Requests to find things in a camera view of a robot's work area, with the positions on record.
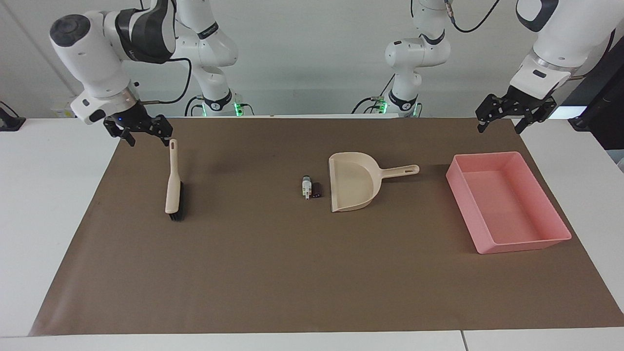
brown table mat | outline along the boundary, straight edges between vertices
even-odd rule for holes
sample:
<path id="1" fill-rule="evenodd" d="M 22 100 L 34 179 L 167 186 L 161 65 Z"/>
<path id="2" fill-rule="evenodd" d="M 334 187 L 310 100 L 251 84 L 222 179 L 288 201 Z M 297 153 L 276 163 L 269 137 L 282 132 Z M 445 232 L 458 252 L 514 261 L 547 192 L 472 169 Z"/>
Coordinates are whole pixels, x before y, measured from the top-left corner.
<path id="1" fill-rule="evenodd" d="M 172 124 L 185 221 L 163 212 L 168 150 L 139 134 L 134 148 L 121 142 L 31 335 L 624 325 L 575 235 L 544 250 L 476 252 L 445 178 L 455 154 L 519 151 L 563 215 L 510 121 L 485 134 L 474 119 Z M 343 151 L 421 173 L 333 214 L 328 158 Z M 306 174 L 323 198 L 301 196 Z"/>

pink tray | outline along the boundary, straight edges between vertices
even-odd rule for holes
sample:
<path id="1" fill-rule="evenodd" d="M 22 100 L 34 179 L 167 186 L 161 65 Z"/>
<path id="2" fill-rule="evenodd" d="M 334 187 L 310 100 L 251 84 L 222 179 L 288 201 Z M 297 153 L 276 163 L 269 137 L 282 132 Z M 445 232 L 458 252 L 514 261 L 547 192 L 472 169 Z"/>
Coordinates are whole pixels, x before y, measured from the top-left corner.
<path id="1" fill-rule="evenodd" d="M 518 152 L 456 155 L 446 178 L 480 254 L 543 249 L 572 238 Z"/>

white wall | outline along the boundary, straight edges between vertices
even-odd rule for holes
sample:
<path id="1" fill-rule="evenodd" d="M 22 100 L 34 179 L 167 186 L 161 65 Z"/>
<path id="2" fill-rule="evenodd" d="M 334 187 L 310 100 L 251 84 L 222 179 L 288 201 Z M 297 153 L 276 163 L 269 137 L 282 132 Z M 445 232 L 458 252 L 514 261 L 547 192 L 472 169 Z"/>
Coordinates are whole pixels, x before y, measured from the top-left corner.
<path id="1" fill-rule="evenodd" d="M 492 2 L 456 1 L 458 25 L 472 27 Z M 138 0 L 0 0 L 0 98 L 27 117 L 49 116 L 54 101 L 82 90 L 49 44 L 50 25 L 69 13 L 138 6 Z M 514 7 L 515 1 L 501 1 L 472 34 L 449 23 L 449 62 L 420 70 L 423 116 L 472 116 L 488 93 L 504 94 L 536 37 L 518 22 Z M 386 45 L 415 36 L 408 0 L 213 0 L 212 8 L 240 49 L 237 64 L 224 69 L 230 85 L 258 114 L 350 112 L 360 99 L 379 94 L 392 75 L 383 58 Z M 181 64 L 125 65 L 141 83 L 143 99 L 173 99 L 182 90 Z M 563 101 L 570 91 L 564 87 L 556 98 Z M 199 93 L 193 82 L 182 102 L 149 110 L 180 115 Z"/>

brush bristles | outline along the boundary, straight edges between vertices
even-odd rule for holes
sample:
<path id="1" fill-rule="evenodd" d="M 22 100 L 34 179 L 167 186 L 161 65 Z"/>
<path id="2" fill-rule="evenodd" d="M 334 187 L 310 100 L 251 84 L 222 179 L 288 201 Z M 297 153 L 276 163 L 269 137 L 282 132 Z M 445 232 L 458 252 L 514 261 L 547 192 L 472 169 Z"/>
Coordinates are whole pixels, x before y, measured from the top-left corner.
<path id="1" fill-rule="evenodd" d="M 180 203 L 176 213 L 169 214 L 169 218 L 174 222 L 181 222 L 184 218 L 184 183 L 180 182 Z"/>

dustpan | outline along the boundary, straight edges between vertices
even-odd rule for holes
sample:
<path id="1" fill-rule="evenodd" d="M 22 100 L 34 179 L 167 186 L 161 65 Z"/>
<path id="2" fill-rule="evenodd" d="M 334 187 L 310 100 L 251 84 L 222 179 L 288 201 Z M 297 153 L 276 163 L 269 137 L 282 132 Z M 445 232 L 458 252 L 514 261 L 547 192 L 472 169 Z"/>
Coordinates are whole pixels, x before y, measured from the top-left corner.
<path id="1" fill-rule="evenodd" d="M 381 169 L 375 159 L 361 152 L 340 152 L 329 158 L 331 211 L 359 210 L 373 201 L 385 178 L 418 174 L 417 165 Z"/>

